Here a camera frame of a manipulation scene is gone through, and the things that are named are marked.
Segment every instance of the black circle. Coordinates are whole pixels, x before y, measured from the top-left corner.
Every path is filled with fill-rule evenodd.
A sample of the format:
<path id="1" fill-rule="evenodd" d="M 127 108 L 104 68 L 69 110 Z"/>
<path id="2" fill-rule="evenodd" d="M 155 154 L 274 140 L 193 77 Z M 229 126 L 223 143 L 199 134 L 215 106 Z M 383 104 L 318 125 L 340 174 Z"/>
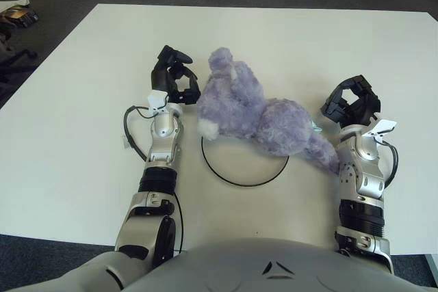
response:
<path id="1" fill-rule="evenodd" d="M 280 169 L 280 171 L 278 171 L 272 178 L 269 178 L 268 180 L 261 182 L 261 183 L 257 183 L 257 184 L 251 184 L 251 185 L 246 185 L 246 184 L 239 184 L 236 183 L 234 181 L 230 181 L 229 179 L 226 179 L 225 177 L 221 176 L 219 173 L 217 173 L 217 171 L 215 171 L 213 169 L 213 167 L 211 166 L 211 164 L 208 162 L 207 157 L 205 156 L 205 151 L 204 151 L 204 137 L 201 137 L 201 150 L 203 152 L 203 157 L 205 160 L 205 163 L 208 165 L 208 168 L 210 168 L 210 170 L 220 179 L 222 179 L 223 181 L 226 181 L 228 184 L 232 184 L 234 186 L 238 186 L 238 187 L 256 187 L 256 186 L 262 186 L 265 185 L 267 183 L 269 183 L 270 181 L 273 181 L 276 177 L 278 177 L 283 170 L 286 168 L 287 162 L 289 161 L 289 155 L 286 158 L 286 162 L 285 165 Z"/>

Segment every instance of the black joint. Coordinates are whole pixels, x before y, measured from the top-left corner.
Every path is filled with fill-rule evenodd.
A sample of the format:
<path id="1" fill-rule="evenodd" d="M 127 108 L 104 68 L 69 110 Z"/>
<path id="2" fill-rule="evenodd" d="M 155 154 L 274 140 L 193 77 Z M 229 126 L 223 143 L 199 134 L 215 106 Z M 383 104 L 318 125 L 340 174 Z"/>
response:
<path id="1" fill-rule="evenodd" d="M 383 209 L 374 205 L 341 200 L 339 218 L 343 227 L 369 235 L 383 236 Z"/>
<path id="2" fill-rule="evenodd" d="M 126 254 L 130 258 L 136 258 L 140 260 L 146 259 L 149 253 L 148 249 L 140 245 L 120 246 L 118 251 Z"/>
<path id="3" fill-rule="evenodd" d="M 170 168 L 151 167 L 145 169 L 138 191 L 158 191 L 173 195 L 177 185 L 177 172 Z"/>

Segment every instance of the purple stuffed animal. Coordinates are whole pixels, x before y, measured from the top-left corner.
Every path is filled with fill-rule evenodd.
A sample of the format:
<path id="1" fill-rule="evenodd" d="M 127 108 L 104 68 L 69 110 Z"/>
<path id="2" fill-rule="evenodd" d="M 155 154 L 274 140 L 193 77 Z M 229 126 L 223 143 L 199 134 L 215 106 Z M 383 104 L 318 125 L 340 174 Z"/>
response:
<path id="1" fill-rule="evenodd" d="M 211 76 L 198 100 L 198 130 L 215 140 L 219 135 L 250 140 L 272 155 L 303 152 L 337 173 L 333 145 L 317 134 L 302 106 L 287 99 L 265 99 L 263 88 L 244 62 L 234 62 L 227 48 L 209 58 Z"/>

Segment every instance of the plush toy ear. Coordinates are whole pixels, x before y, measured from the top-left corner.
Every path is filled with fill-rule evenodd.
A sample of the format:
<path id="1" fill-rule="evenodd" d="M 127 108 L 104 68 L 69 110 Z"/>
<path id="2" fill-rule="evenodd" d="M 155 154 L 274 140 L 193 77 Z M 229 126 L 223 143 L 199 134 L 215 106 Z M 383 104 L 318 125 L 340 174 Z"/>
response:
<path id="1" fill-rule="evenodd" d="M 233 61 L 233 56 L 228 48 L 219 48 L 214 51 L 208 62 L 210 64 L 211 73 L 214 75 L 216 70 L 223 70 Z"/>

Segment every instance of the small object on floor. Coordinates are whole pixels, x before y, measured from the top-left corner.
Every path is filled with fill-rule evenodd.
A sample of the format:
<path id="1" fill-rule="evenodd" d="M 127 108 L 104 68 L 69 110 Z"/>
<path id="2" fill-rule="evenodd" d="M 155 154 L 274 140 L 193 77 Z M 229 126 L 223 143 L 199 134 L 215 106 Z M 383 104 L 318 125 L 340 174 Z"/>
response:
<path id="1" fill-rule="evenodd" d="M 30 4 L 30 0 L 0 1 L 0 13 L 16 5 L 27 6 L 29 4 Z"/>
<path id="2" fill-rule="evenodd" d="M 220 48 L 209 58 L 211 76 L 198 101 L 198 129 L 203 137 L 219 135 L 254 142 L 276 156 L 303 152 L 337 173 L 332 144 L 313 130 L 308 111 L 288 99 L 265 99 L 263 88 L 244 62 L 234 62 Z"/>
<path id="3" fill-rule="evenodd" d="M 21 5 L 15 5 L 0 13 L 0 23 L 13 27 L 29 27 L 38 19 L 38 15 L 32 9 Z"/>

